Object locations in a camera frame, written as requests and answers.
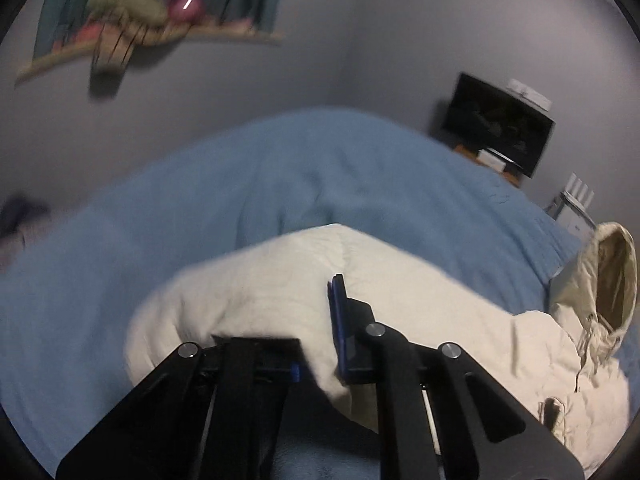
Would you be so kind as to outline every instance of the television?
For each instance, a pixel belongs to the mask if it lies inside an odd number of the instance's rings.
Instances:
[[[520,99],[461,73],[443,128],[471,148],[489,150],[531,177],[554,122]]]

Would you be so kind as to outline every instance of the metal screw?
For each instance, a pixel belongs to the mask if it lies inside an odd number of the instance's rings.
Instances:
[[[198,353],[198,346],[196,343],[183,343],[178,348],[178,355],[180,357],[189,358]]]
[[[456,359],[462,354],[462,348],[455,343],[444,343],[444,345],[442,345],[442,353],[449,359]]]
[[[381,335],[385,335],[386,332],[385,326],[382,323],[369,323],[364,330],[372,337],[380,337]]]

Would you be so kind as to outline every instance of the light blue comforter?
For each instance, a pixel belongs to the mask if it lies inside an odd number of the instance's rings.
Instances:
[[[304,110],[212,137],[99,193],[1,279],[0,402],[31,452],[53,473],[127,393],[127,324],[154,288],[331,222],[514,314],[543,309],[549,277],[578,248],[493,171],[380,118]]]

